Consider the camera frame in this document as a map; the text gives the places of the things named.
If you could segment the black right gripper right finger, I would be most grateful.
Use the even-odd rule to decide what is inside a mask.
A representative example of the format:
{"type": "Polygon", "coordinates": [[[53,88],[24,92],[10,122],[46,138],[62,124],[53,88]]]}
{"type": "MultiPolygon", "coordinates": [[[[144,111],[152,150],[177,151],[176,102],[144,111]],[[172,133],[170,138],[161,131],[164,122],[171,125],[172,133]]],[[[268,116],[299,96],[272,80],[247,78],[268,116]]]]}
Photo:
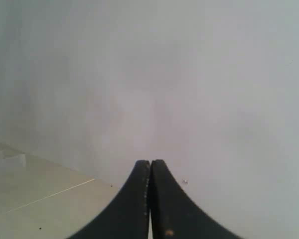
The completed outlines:
{"type": "Polygon", "coordinates": [[[163,160],[151,163],[150,212],[154,239],[238,239],[202,211],[163,160]]]}

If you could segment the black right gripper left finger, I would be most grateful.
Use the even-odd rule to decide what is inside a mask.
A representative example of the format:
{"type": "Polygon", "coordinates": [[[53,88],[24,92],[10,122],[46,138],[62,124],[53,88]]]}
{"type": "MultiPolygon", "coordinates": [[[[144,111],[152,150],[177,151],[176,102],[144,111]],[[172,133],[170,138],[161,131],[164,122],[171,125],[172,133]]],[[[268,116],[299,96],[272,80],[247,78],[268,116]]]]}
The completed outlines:
{"type": "Polygon", "coordinates": [[[150,162],[138,160],[110,204],[71,239],[146,239],[150,162]]]}

